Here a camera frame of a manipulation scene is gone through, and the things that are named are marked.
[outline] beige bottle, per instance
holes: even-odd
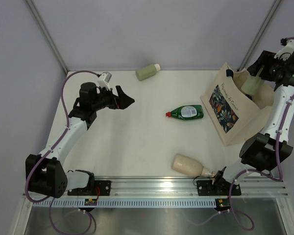
[[[192,177],[213,177],[215,175],[213,171],[209,171],[197,160],[186,157],[182,154],[175,155],[172,169]]]

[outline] white wall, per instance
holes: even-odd
[[[232,68],[273,0],[34,0],[69,70]]]
[[[22,0],[0,0],[0,235],[24,192],[25,159],[47,141],[64,73]]]
[[[278,52],[282,46],[280,39],[294,36],[294,0],[284,0],[264,33],[249,64],[252,64],[263,50]],[[290,127],[289,145],[294,148],[294,118]],[[284,182],[294,208],[294,149],[290,157],[283,163]]]

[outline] white tabletop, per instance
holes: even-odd
[[[96,176],[183,176],[171,169],[176,153],[197,159],[212,170],[239,158],[242,144],[223,145],[200,100],[217,71],[160,71],[142,82],[134,71],[111,73],[110,86],[121,85],[135,103],[125,110],[98,111],[91,128],[66,158],[66,171],[82,169]],[[68,112],[80,85],[87,81],[96,83],[97,78],[80,73],[67,82],[64,100]],[[203,119],[182,121],[165,116],[168,111],[191,104],[203,106]],[[48,142],[64,125],[60,102]]]

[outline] robotic arm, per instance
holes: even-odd
[[[135,102],[128,97],[120,86],[116,86],[118,96],[112,93],[109,86],[111,78],[109,72],[104,72],[98,78],[99,87],[93,82],[81,85],[79,97],[68,115],[69,127],[65,127],[62,134],[38,155],[30,154],[25,162],[26,178],[34,167],[28,190],[46,196],[59,198],[65,191],[84,188],[93,191],[95,177],[91,172],[76,170],[64,172],[63,163],[79,138],[91,127],[97,117],[97,111],[108,107],[109,109],[126,109]],[[42,156],[46,158],[37,166]]]
[[[213,189],[219,195],[228,195],[231,183],[242,170],[273,170],[277,166],[276,151],[279,151],[279,160],[282,162],[293,150],[287,143],[294,115],[294,100],[290,99],[294,95],[294,41],[288,41],[285,47],[276,54],[263,51],[247,71],[251,76],[250,79],[261,78],[275,82],[272,112],[263,130],[244,143],[240,151],[240,159],[217,172]],[[288,109],[287,116],[284,115],[286,108]],[[250,173],[242,174],[235,184]]]

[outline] bottle label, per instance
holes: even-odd
[[[193,106],[185,106],[181,110],[181,115],[184,118],[191,118],[197,115],[197,110]]]

